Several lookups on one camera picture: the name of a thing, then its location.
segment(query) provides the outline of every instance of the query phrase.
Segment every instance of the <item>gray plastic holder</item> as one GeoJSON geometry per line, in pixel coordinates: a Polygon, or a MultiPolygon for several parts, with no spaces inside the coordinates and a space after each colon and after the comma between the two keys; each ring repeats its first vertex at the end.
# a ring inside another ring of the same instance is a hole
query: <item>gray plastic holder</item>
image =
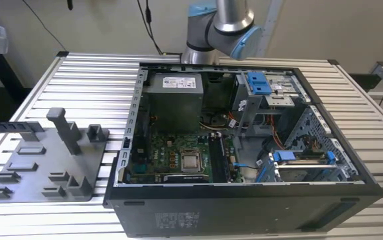
{"type": "Polygon", "coordinates": [[[23,139],[0,171],[0,203],[86,202],[92,198],[110,131],[78,128],[63,108],[47,118],[56,128],[23,139]]]}

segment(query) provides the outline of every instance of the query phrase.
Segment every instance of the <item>motherboard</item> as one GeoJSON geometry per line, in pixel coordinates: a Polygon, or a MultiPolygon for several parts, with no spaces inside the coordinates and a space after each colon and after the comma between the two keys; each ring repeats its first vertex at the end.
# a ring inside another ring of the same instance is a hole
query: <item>motherboard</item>
{"type": "Polygon", "coordinates": [[[232,164],[236,151],[231,136],[155,134],[147,151],[148,159],[132,163],[131,183],[240,181],[239,169],[232,164]]]}

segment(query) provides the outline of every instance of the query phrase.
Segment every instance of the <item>blue plastic clip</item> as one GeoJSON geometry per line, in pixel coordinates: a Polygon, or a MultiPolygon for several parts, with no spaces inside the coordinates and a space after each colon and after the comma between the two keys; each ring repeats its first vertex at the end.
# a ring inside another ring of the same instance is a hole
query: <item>blue plastic clip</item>
{"type": "Polygon", "coordinates": [[[248,72],[247,82],[252,87],[252,93],[255,95],[270,95],[272,94],[271,85],[267,82],[266,76],[262,72],[248,72]]]}

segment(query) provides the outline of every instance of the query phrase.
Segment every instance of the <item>label sticker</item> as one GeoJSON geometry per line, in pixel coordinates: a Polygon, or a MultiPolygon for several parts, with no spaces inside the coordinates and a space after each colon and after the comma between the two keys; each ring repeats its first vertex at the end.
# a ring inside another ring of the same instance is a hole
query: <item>label sticker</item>
{"type": "Polygon", "coordinates": [[[272,84],[271,88],[274,88],[274,89],[283,89],[283,86],[279,86],[278,84],[272,84]]]}
{"type": "Polygon", "coordinates": [[[232,120],[230,121],[228,126],[230,126],[231,128],[234,128],[234,127],[236,126],[236,120],[235,120],[235,119],[232,119],[232,120]]]}
{"type": "Polygon", "coordinates": [[[171,89],[195,89],[196,79],[194,77],[164,77],[163,88],[171,89]]]}
{"type": "Polygon", "coordinates": [[[198,228],[199,212],[158,212],[155,213],[159,229],[198,228]]]}

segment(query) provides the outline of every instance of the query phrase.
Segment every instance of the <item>black stand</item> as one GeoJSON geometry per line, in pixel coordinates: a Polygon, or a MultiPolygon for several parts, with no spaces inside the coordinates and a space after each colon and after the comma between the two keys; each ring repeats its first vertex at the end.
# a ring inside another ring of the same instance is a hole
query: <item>black stand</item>
{"type": "Polygon", "coordinates": [[[22,104],[27,97],[27,91],[3,54],[0,54],[0,81],[14,102],[18,105],[22,104]]]}

